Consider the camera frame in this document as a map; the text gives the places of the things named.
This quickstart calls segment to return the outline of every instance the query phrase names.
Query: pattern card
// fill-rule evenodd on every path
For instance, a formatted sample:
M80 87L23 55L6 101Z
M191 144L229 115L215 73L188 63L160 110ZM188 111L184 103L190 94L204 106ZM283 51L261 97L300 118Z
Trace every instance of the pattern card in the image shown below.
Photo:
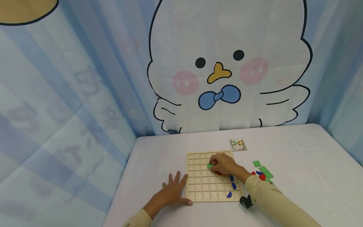
M232 151L244 151L247 150L243 138L241 139L229 139L229 144L231 145Z

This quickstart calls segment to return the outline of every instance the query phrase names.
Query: puzzle game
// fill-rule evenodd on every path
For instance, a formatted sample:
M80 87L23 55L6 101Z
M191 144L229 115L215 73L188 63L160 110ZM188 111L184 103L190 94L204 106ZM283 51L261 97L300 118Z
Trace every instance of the puzzle game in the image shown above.
M217 153L225 153L234 159L231 151L187 154L188 180L185 191L186 197L193 202L235 202L244 196L236 177L209 170L209 159Z

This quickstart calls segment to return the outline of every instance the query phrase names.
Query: green square piece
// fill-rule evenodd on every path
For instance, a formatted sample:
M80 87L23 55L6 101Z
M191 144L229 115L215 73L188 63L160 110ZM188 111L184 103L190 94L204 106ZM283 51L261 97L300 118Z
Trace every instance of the green square piece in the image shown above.
M265 174L265 176L267 177L267 179L271 179L273 178L272 173L270 173L270 171L267 170L267 168L265 166L260 167L260 171L263 172Z
M253 161L253 164L254 164L255 167L260 167L261 166L260 161Z

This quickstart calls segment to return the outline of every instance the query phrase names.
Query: red piece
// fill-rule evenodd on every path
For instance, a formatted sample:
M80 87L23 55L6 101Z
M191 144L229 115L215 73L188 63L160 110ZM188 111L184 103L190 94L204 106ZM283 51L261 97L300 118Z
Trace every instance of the red piece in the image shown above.
M266 175L265 174L262 174L262 175L260 175L258 177L261 179L261 181L265 181L266 180Z

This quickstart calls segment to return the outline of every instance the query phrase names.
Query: black object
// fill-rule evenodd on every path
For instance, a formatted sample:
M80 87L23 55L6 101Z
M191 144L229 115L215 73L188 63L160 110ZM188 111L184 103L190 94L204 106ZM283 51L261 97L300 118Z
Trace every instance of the black object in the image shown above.
M251 206L253 206L251 196L248 195L247 198L242 196L240 198L240 204L242 204L242 206L246 207L247 209L250 208Z

